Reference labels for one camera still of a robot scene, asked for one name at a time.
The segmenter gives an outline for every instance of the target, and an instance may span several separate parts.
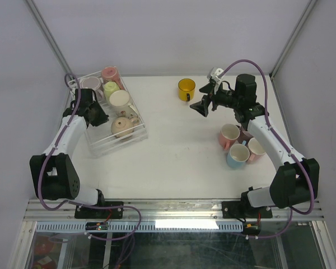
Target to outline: yellow mug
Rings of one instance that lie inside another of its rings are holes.
[[[191,101],[194,97],[195,82],[189,78],[184,78],[178,83],[179,98],[183,101]]]

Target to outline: white dish rack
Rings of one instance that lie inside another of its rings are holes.
[[[103,85],[103,79],[101,78],[101,71],[93,73],[93,74],[89,74],[87,76],[82,76],[78,78],[78,81],[81,82],[82,79],[84,79],[85,77],[93,77],[93,76],[98,77]],[[125,90],[128,91],[122,78],[121,78],[121,82]],[[76,88],[75,80],[70,81],[68,84],[71,89]],[[86,140],[88,143],[88,147],[93,156],[100,157],[102,155],[107,154],[109,151],[117,149],[118,147],[127,145],[135,141],[141,141],[148,137],[147,128],[146,128],[146,125],[140,113],[138,115],[139,125],[128,129],[128,130],[132,129],[133,130],[132,133],[127,134],[120,138],[115,137],[115,135],[112,134],[112,131],[111,131],[111,124],[113,121],[117,119],[117,115],[115,114],[115,111],[106,102],[105,99],[99,100],[99,103],[101,107],[103,108],[104,112],[109,116],[108,117],[109,121],[97,127],[93,127],[89,125],[89,127],[86,129],[86,132],[85,132]]]

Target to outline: light blue mug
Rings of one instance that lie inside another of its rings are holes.
[[[233,145],[228,153],[226,162],[234,169],[243,168],[250,156],[249,149],[245,146],[246,141],[242,144]]]

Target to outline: mounting plate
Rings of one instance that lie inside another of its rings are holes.
[[[256,208],[254,211],[249,212],[241,212],[237,210],[240,201],[229,201],[229,202],[222,202],[222,212],[223,212],[223,219],[257,219],[260,216],[262,219],[272,219],[273,213],[271,210],[267,211],[266,207],[259,207]]]
[[[106,206],[122,206],[123,202],[121,201],[105,201],[103,207]],[[75,219],[102,219],[105,220],[110,215],[110,219],[112,220],[120,220],[123,217],[123,208],[112,209],[112,212],[109,210],[100,210],[100,209],[91,209],[87,207],[79,208],[76,206],[76,210],[74,211]]]

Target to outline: beige teapot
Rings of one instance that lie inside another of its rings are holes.
[[[131,119],[119,117],[112,122],[111,131],[117,137],[123,137],[133,132],[134,126],[139,125],[139,118],[133,117]]]

